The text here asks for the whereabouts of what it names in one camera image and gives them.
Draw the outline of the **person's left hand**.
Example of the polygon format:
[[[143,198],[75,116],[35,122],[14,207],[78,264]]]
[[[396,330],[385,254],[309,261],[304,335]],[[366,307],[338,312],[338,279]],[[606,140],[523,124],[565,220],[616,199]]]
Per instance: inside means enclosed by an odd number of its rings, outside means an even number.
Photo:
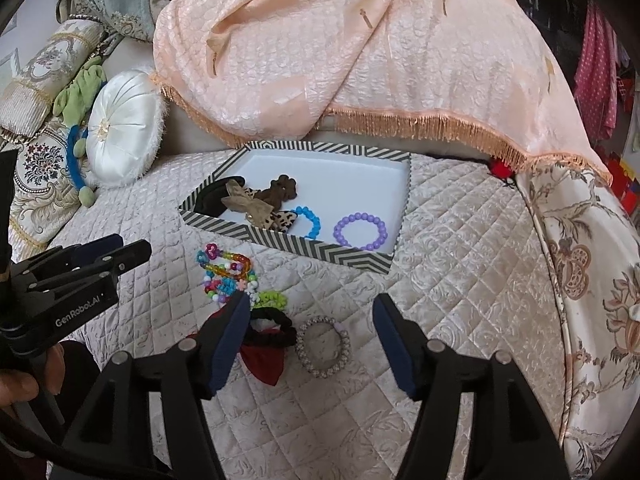
[[[60,393],[65,376],[64,349],[56,344],[47,352],[43,370],[43,385],[55,396]],[[0,406],[9,408],[15,403],[35,399],[39,385],[32,375],[18,370],[2,372],[0,377]]]

